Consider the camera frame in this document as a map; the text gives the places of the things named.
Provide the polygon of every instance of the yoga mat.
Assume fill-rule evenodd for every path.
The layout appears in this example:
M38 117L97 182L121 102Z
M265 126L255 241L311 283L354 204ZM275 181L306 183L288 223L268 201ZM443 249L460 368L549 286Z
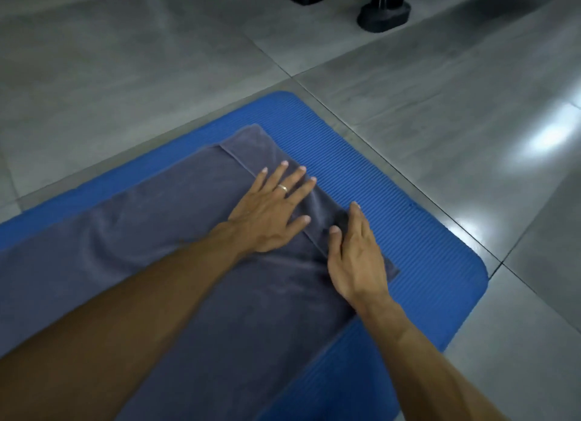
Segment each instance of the yoga mat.
M277 92L0 225L0 249L83 212L249 124L259 124L318 177L338 204L357 201L384 254L401 270L390 292L443 351L487 286L480 258L295 95ZM289 383L261 420L392 419L399 411L379 353L359 320Z

